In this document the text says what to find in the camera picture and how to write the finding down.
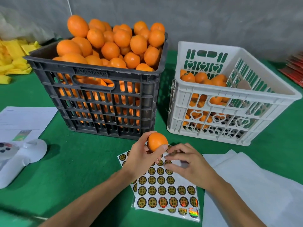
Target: green table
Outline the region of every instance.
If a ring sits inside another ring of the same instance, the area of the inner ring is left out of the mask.
[[[303,99],[296,101],[272,122],[250,146],[202,140],[174,135],[167,131],[166,121],[170,83],[174,76],[177,53],[170,51],[161,76],[155,130],[164,134],[169,143],[189,142],[200,153],[223,154],[230,149],[244,152],[261,168],[303,184]],[[303,92],[280,74],[270,63],[264,64],[277,75]],[[0,86],[0,110],[6,106],[52,107],[51,99],[35,74],[14,76],[13,83]],[[74,199],[102,183],[121,167],[117,155],[129,150],[133,140],[84,134],[67,129],[57,113],[40,136],[48,144],[46,156],[27,166],[7,188],[0,190],[0,206],[51,217]],[[204,191],[198,188],[203,213]],[[201,226],[181,218],[131,208],[134,194],[130,187],[123,190],[99,215],[93,226]],[[37,226],[0,211],[2,226]]]

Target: white game controller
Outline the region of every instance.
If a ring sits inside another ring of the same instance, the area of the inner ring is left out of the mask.
[[[0,143],[0,189],[7,187],[21,170],[42,159],[47,144],[40,139],[24,143],[18,148],[10,143]]]

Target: white plastic crate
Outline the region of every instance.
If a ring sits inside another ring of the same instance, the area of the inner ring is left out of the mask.
[[[228,77],[227,87],[185,82],[180,79],[181,69],[193,74],[205,72],[209,79],[224,74]],[[198,101],[201,95],[207,95],[203,107],[189,105],[194,93],[199,95]],[[214,96],[230,99],[225,106],[211,104],[209,100]],[[180,41],[167,129],[174,134],[248,146],[301,97],[243,48]],[[186,118],[188,109],[193,111]],[[199,120],[203,111],[206,122]]]

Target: round sticker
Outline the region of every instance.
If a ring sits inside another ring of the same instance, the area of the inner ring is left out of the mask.
[[[160,174],[160,175],[164,174],[164,169],[162,167],[159,167],[157,169],[157,173]]]
[[[172,175],[173,171],[166,169],[165,172],[169,175]]]
[[[159,163],[157,163],[157,165],[158,166],[163,166],[163,161],[160,159],[160,160],[158,160],[159,161]]]
[[[155,174],[155,172],[156,172],[156,170],[153,167],[149,168],[149,170],[148,170],[148,173],[151,175]]]
[[[135,193],[137,192],[137,183],[134,185],[133,190],[134,190]]]
[[[195,197],[191,197],[191,198],[189,199],[189,202],[191,203],[191,205],[192,205],[193,207],[198,207],[198,199],[196,199]]]
[[[153,185],[154,183],[156,183],[156,178],[155,178],[154,176],[150,176],[150,177],[149,177],[149,183],[152,184],[152,185]]]
[[[178,209],[180,215],[185,216],[187,214],[187,209]]]
[[[175,183],[175,179],[174,179],[172,176],[168,176],[168,177],[166,178],[166,181],[167,181],[167,183],[170,184],[170,185],[172,185],[172,184]]]
[[[165,197],[159,198],[159,206],[165,208],[167,206],[167,199]]]
[[[158,188],[158,193],[159,193],[160,195],[165,195],[165,194],[166,194],[166,188],[165,188],[164,186],[160,186],[160,187]]]
[[[178,193],[181,194],[181,195],[184,195],[186,194],[186,189],[184,186],[179,186],[178,187]]]
[[[174,213],[176,212],[177,209],[167,209],[169,211],[169,213]]]
[[[181,205],[182,207],[187,207],[187,206],[188,206],[188,200],[187,200],[186,197],[181,197],[181,198],[180,198],[180,205]]]
[[[124,160],[126,159],[126,155],[125,155],[125,154],[120,155],[120,156],[119,156],[119,159],[120,159],[121,161],[124,161]]]
[[[187,187],[187,191],[191,195],[195,195],[195,193],[196,193],[196,190],[195,190],[195,188],[193,186],[188,186]]]
[[[157,181],[160,185],[163,185],[165,183],[165,178],[160,176],[160,177],[158,177]]]
[[[140,208],[144,208],[146,206],[146,199],[145,198],[139,198],[137,204]]]
[[[140,183],[141,185],[144,185],[144,184],[146,183],[146,177],[141,176],[141,177],[139,178],[139,183]]]
[[[178,206],[178,200],[175,197],[169,199],[169,204],[171,207],[176,208]]]
[[[157,200],[153,197],[149,198],[149,206],[155,208],[157,206]]]
[[[170,195],[175,195],[176,194],[176,188],[173,187],[173,186],[169,186],[167,190],[169,191]]]
[[[143,187],[143,186],[139,187],[138,194],[140,194],[141,196],[145,195],[146,194],[146,188]]]
[[[189,210],[189,215],[193,218],[197,218],[199,216],[199,212],[198,212],[198,210],[196,210],[196,211]]]
[[[169,149],[171,148],[172,146],[171,145],[169,145],[168,146],[168,148],[167,148],[167,150],[166,150],[166,152],[168,152],[169,151]]]
[[[156,192],[157,192],[157,189],[156,189],[156,187],[154,187],[154,186],[150,186],[149,187],[149,194],[150,195],[155,195],[156,194]]]

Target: gray wall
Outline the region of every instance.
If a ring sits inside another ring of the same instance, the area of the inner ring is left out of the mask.
[[[178,41],[244,47],[254,56],[282,61],[303,50],[303,0],[70,0],[73,14],[111,25],[162,22],[170,49]],[[64,38],[67,0],[1,0]]]

